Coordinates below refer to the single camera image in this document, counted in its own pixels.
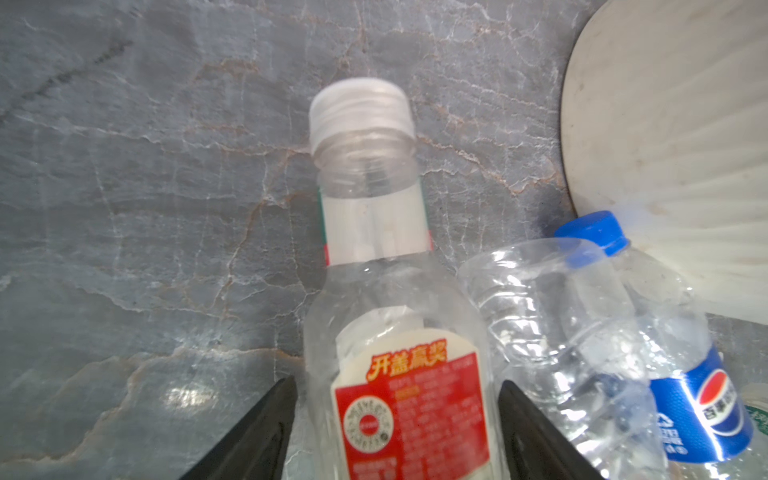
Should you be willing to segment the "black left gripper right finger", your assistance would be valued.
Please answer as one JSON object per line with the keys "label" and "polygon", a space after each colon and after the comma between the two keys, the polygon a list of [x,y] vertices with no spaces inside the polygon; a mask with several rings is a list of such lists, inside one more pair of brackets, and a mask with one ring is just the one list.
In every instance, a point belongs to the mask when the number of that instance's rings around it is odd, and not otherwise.
{"label": "black left gripper right finger", "polygon": [[498,407],[512,479],[602,479],[514,382],[502,383]]}

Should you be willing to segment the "red white label bottle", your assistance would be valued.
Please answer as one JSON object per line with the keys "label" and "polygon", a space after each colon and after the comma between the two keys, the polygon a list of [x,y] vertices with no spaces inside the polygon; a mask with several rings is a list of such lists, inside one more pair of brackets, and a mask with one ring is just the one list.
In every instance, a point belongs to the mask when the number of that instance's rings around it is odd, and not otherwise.
{"label": "red white label bottle", "polygon": [[320,479],[505,479],[483,321],[436,258],[405,93],[336,82],[309,110],[326,260],[303,323]]}

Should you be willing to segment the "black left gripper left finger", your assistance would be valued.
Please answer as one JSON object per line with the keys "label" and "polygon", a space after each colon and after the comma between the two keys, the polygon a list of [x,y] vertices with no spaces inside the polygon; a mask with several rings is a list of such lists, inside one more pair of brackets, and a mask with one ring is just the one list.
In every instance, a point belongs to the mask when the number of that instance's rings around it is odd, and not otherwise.
{"label": "black left gripper left finger", "polygon": [[270,480],[282,477],[298,390],[283,378],[181,480]]}

